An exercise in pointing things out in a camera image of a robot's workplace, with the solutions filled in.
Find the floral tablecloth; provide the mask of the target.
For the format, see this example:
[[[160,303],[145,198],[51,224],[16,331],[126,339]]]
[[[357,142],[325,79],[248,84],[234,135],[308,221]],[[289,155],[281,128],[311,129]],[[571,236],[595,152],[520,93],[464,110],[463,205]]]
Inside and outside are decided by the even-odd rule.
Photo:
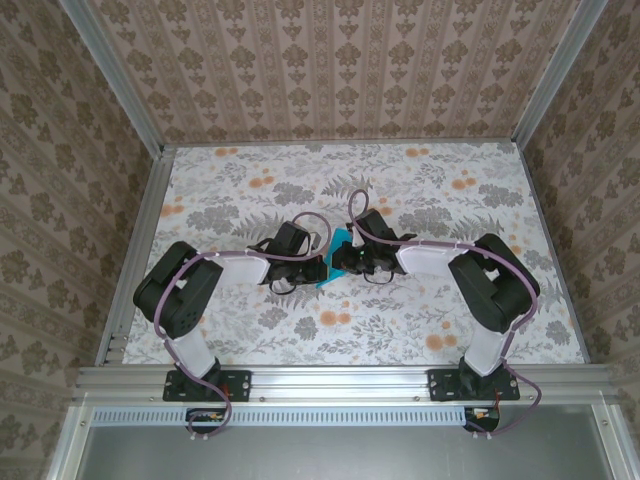
[[[541,287],[510,362],[583,363],[514,144],[176,149],[148,261],[177,241],[239,250],[291,219],[325,234],[364,205],[400,235],[465,243],[498,235]],[[292,293],[219,288],[200,324],[229,365],[425,365],[457,362],[475,323],[451,281],[379,273]]]

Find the small black control board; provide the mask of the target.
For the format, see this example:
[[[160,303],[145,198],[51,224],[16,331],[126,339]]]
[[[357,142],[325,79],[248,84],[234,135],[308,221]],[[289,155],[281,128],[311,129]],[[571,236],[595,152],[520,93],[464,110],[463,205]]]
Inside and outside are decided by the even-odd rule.
[[[463,428],[471,433],[492,433],[500,422],[500,411],[496,406],[465,407]]]
[[[226,422],[226,408],[191,408],[185,413],[186,429],[190,434],[210,437]]]

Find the grey metal panel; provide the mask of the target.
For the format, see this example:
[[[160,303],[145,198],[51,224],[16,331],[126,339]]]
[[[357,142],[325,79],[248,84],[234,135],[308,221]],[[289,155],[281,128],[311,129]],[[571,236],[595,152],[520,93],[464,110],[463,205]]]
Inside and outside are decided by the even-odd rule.
[[[474,438],[444,426],[109,425],[72,408],[46,480],[640,480],[617,407],[544,406]]]

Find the thin aluminium rail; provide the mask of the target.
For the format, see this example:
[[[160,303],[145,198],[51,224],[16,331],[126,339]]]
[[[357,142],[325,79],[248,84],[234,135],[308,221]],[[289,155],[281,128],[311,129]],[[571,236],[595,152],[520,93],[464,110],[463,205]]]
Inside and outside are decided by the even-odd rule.
[[[435,145],[435,144],[471,144],[489,143],[515,144],[510,138],[400,138],[400,139],[350,139],[350,140],[297,140],[297,141],[262,141],[262,142],[217,142],[217,143],[167,143],[162,151],[180,148],[214,148],[214,147],[267,147],[267,146],[330,146],[330,145]]]

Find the wide aluminium frame rail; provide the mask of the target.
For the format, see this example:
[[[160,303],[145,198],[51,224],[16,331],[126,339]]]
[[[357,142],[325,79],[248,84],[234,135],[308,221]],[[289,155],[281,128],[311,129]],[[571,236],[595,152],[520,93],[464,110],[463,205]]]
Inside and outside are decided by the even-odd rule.
[[[107,365],[79,371],[74,405],[160,406],[171,365]],[[428,366],[249,366],[250,404],[428,405]],[[515,365],[542,391],[543,405],[616,404],[607,368],[593,364]]]

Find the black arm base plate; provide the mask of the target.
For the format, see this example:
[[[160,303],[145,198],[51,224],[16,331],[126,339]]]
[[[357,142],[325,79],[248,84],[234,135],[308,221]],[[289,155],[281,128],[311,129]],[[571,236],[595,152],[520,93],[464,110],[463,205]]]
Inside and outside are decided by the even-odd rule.
[[[249,370],[218,370],[205,376],[204,380],[214,384],[231,402],[248,402],[251,377]],[[178,369],[167,373],[162,399],[165,402],[222,402],[217,393]]]
[[[430,398],[433,401],[519,400],[516,378],[504,368],[489,376],[454,368],[431,369],[427,372]]]

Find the aluminium side rail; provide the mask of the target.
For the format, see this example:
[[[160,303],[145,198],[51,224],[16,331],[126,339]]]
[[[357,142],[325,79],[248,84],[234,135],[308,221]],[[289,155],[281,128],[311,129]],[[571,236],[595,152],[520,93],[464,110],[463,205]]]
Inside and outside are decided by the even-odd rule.
[[[580,347],[581,356],[582,356],[582,362],[584,364],[591,364],[591,358],[590,358],[590,355],[589,355],[589,352],[588,352],[588,348],[586,346],[586,343],[585,343],[585,340],[584,340],[584,336],[583,336],[583,334],[581,332],[580,322],[578,320],[578,317],[577,317],[577,314],[576,314],[576,311],[575,311],[575,308],[574,308],[574,305],[573,305],[573,302],[572,302],[572,299],[571,299],[571,296],[570,296],[570,293],[569,293],[569,289],[568,289],[566,280],[564,278],[563,271],[562,271],[562,268],[561,268],[561,265],[560,265],[556,250],[555,250],[555,246],[553,244],[553,241],[552,241],[552,238],[551,238],[551,235],[550,235],[550,232],[549,232],[548,224],[547,224],[545,216],[544,216],[544,211],[543,211],[541,202],[540,202],[539,197],[538,197],[538,192],[536,191],[536,187],[535,187],[535,184],[534,184],[534,181],[533,181],[533,177],[532,177],[531,171],[530,171],[529,166],[528,166],[528,164],[526,162],[526,158],[525,158],[525,155],[524,155],[524,153],[522,151],[522,148],[517,143],[515,143],[515,147],[516,147],[517,153],[519,154],[521,163],[523,165],[524,173],[526,175],[526,178],[528,180],[528,183],[529,183],[532,195],[533,195],[533,201],[535,203],[537,214],[539,216],[539,219],[540,219],[540,222],[541,222],[541,225],[542,225],[542,229],[543,229],[543,232],[544,232],[544,236],[546,238],[546,241],[547,241],[547,244],[548,244],[548,247],[549,247],[549,254],[550,254],[551,259],[553,261],[554,269],[555,269],[555,272],[556,272],[557,277],[558,277],[558,281],[559,281],[559,284],[560,284],[560,287],[561,287],[561,291],[563,293],[563,297],[565,299],[565,304],[566,304],[566,307],[567,307],[569,320],[570,320],[570,326],[574,330],[574,334],[576,336],[578,345]]]
[[[175,155],[176,148],[166,146],[160,157],[152,163],[96,355],[96,367],[119,364],[124,357],[136,312],[133,295],[145,276]]]

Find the aluminium frame post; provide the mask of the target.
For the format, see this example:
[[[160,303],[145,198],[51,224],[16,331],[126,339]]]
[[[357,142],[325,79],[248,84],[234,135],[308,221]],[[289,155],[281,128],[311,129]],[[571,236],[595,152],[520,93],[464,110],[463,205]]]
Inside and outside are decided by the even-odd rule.
[[[565,33],[551,56],[548,67],[519,120],[512,141],[523,150],[549,109],[572,65],[597,23],[607,0],[581,0]]]
[[[92,11],[88,0],[60,0],[60,3],[88,48],[95,63],[114,92],[140,140],[156,161],[162,156],[164,141],[136,91],[126,67],[118,58],[106,30]]]

